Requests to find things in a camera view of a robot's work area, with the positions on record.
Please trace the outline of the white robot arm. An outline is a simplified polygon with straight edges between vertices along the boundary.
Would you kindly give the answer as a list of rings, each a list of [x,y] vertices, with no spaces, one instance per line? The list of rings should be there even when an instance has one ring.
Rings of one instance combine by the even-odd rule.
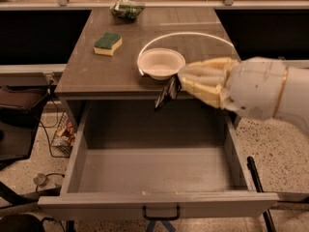
[[[186,65],[182,88],[200,101],[256,120],[276,119],[309,132],[309,70],[279,59],[223,57]]]

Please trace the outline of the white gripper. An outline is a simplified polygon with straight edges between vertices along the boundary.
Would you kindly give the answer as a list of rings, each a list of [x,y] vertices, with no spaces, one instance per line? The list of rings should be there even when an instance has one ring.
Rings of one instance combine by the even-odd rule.
[[[178,77],[188,94],[207,105],[267,120],[274,115],[287,72],[281,60],[254,57],[239,63],[220,57],[186,64]]]

